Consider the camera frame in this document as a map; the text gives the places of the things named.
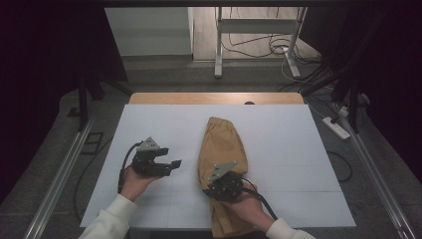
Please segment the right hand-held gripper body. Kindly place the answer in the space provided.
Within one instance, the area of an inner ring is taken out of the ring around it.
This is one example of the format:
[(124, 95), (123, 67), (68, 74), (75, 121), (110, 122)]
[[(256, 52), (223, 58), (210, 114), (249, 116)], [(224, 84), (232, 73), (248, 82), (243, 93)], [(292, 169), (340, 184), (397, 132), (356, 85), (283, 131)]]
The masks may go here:
[(208, 186), (203, 192), (217, 201), (235, 201), (243, 188), (243, 174), (234, 171), (237, 164), (237, 161), (215, 164), (208, 176)]

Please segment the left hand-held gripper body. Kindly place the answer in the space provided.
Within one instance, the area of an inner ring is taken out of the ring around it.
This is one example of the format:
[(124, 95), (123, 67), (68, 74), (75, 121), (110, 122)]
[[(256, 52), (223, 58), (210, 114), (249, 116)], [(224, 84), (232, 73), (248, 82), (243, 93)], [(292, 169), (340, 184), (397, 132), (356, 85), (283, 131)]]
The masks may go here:
[(156, 163), (154, 160), (156, 157), (153, 157), (151, 153), (154, 150), (160, 149), (157, 142), (155, 142), (151, 137), (148, 137), (144, 140), (136, 149), (136, 154), (132, 160), (131, 166), (136, 173), (143, 176), (159, 176), (163, 175), (163, 166), (166, 163)]

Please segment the tan pants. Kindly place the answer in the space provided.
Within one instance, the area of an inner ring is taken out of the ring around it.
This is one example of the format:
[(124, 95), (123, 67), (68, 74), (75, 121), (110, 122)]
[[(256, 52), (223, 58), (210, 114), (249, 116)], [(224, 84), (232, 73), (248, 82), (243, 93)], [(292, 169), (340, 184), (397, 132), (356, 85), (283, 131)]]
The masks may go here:
[[(233, 171), (241, 175), (248, 172), (248, 159), (244, 145), (234, 125), (227, 119), (211, 117), (203, 136), (197, 161), (198, 180), (202, 190), (208, 189), (208, 177), (215, 164), (236, 161)], [(227, 238), (251, 233), (254, 226), (241, 219), (222, 202), (210, 198), (211, 231), (214, 238)]]

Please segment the person's left hand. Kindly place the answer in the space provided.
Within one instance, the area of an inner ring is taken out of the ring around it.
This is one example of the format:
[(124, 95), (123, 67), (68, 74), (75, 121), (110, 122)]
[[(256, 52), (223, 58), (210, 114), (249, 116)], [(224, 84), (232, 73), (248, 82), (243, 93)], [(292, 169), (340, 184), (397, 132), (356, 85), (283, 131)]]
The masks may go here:
[(126, 199), (134, 202), (157, 177), (144, 177), (137, 174), (131, 166), (124, 170), (123, 186), (119, 193)]

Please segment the black stand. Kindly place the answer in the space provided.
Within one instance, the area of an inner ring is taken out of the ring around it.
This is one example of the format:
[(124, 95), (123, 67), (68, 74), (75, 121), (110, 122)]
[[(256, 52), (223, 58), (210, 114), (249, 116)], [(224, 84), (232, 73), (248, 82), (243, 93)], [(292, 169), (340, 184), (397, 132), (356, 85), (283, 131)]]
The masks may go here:
[(78, 117), (80, 119), (79, 131), (88, 123), (88, 95), (91, 95), (95, 101), (101, 101), (105, 96), (101, 82), (110, 85), (129, 97), (133, 94), (132, 90), (100, 72), (82, 75), (78, 80), (79, 108), (71, 108), (68, 113), (69, 117)]
[(357, 128), (357, 106), (358, 106), (358, 85), (359, 80), (356, 74), (350, 70), (341, 70), (334, 73), (328, 78), (321, 82), (308, 87), (301, 91), (303, 97), (312, 94), (313, 92), (321, 89), (322, 87), (338, 80), (338, 83), (334, 87), (331, 93), (331, 98), (335, 102), (342, 101), (346, 95), (348, 95), (348, 123), (355, 133), (358, 133)]

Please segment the white power strip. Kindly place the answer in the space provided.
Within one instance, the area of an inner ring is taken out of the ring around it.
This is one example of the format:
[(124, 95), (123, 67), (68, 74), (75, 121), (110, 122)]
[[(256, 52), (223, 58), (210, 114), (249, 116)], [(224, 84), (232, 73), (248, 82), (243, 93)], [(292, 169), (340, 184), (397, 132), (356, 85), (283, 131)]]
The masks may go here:
[(336, 122), (336, 119), (326, 117), (322, 120), (322, 122), (341, 140), (346, 140), (350, 138), (350, 134)]

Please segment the aluminium rail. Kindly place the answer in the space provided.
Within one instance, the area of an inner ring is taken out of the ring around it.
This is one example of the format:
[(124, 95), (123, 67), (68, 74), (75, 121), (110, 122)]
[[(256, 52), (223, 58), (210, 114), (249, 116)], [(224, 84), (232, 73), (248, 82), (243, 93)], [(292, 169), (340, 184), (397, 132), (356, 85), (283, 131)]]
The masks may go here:
[(41, 239), (94, 121), (94, 119), (89, 119), (86, 125), (77, 133), (23, 239)]
[(388, 187), (384, 177), (379, 171), (374, 158), (364, 144), (361, 136), (355, 132), (346, 119), (342, 120), (343, 126), (350, 134), (351, 142), (358, 154), (360, 161), (372, 182), (394, 228), (401, 239), (418, 239), (409, 219), (405, 215), (398, 200)]

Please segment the white metal stand frame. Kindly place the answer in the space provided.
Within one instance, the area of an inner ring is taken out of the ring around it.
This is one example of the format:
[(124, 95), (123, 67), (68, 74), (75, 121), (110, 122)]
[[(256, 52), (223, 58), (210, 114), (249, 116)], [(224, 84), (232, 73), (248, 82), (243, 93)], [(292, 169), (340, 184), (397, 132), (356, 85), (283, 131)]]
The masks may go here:
[(296, 19), (224, 19), (222, 8), (217, 9), (217, 45), (215, 54), (214, 77), (222, 77), (222, 35), (223, 34), (286, 34), (291, 35), (291, 42), (285, 48), (285, 57), (295, 79), (301, 77), (294, 60), (295, 45), (305, 18), (307, 8), (300, 7)]

